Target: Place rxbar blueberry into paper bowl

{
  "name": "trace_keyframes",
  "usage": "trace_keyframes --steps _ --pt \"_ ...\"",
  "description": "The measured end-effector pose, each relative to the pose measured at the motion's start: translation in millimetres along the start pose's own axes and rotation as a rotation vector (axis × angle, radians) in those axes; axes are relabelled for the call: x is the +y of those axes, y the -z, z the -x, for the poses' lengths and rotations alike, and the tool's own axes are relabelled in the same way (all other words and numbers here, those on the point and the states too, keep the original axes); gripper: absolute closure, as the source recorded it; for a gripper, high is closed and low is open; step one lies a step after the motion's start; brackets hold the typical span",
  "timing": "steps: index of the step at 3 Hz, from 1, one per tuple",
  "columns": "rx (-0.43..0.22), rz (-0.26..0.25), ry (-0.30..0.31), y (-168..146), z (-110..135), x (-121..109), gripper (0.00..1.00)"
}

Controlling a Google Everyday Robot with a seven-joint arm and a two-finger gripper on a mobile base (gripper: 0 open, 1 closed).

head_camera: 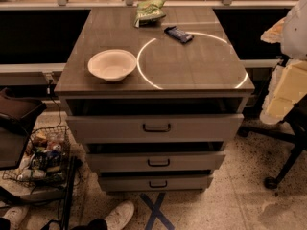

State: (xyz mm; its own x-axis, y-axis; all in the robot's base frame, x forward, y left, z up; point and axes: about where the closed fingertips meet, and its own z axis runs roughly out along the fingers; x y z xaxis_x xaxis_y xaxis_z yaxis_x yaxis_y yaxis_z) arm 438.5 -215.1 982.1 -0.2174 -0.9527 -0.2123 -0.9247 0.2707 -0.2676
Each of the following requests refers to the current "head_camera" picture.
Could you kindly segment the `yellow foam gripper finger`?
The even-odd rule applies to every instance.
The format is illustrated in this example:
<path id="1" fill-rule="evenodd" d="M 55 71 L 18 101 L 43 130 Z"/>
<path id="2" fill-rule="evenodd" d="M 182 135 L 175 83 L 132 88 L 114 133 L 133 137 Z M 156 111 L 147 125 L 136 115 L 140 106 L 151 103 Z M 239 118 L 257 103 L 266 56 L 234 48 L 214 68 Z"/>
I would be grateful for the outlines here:
<path id="1" fill-rule="evenodd" d="M 260 120 L 264 124 L 274 125 L 282 121 L 307 94 L 307 61 L 291 60 L 286 67 L 277 66 L 268 90 Z"/>

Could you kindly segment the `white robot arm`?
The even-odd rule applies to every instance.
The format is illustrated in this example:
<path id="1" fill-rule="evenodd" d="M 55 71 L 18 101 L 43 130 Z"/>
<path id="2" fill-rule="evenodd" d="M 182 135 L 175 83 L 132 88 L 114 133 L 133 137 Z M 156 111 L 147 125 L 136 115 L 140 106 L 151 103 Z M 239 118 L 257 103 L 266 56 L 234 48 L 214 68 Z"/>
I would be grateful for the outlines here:
<path id="1" fill-rule="evenodd" d="M 260 120 L 274 125 L 307 94 L 307 0 L 299 0 L 285 18 L 263 32 L 261 40 L 279 43 L 281 52 L 290 58 L 285 67 L 273 70 L 262 105 Z"/>

